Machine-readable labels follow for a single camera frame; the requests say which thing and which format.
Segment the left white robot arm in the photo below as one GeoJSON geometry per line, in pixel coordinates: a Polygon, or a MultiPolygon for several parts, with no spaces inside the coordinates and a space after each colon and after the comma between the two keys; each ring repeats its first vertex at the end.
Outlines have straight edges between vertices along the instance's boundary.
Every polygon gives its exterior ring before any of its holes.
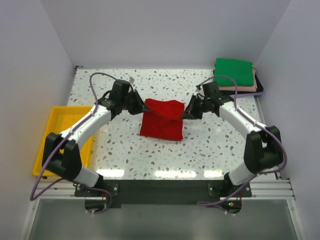
{"type": "Polygon", "coordinates": [[[103,176],[82,164],[81,148],[97,130],[122,111],[138,115],[149,110],[128,81],[116,80],[112,89],[97,99],[91,110],[78,122],[59,134],[52,132],[46,137],[43,169],[70,182],[85,185],[88,193],[99,196],[104,190],[103,176]]]}

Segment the red t shirt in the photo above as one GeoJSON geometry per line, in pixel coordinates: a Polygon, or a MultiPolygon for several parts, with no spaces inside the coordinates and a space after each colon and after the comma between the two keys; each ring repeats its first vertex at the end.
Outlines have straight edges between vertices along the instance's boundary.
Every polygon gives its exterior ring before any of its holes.
{"type": "Polygon", "coordinates": [[[159,101],[148,98],[145,104],[149,111],[143,113],[140,135],[168,141],[183,139],[185,105],[177,100],[159,101]]]}

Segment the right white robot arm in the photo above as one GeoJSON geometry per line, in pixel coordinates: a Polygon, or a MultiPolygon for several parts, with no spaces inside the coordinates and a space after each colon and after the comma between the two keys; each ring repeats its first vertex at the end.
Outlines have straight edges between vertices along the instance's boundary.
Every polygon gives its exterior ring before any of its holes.
{"type": "Polygon", "coordinates": [[[204,113],[213,113],[231,124],[244,138],[243,162],[226,173],[219,191],[233,197],[246,184],[264,170],[272,169],[285,161],[285,151],[277,127],[268,127],[256,121],[237,106],[236,100],[223,96],[213,81],[202,86],[203,94],[193,95],[184,112],[184,120],[200,120],[204,113]]]}

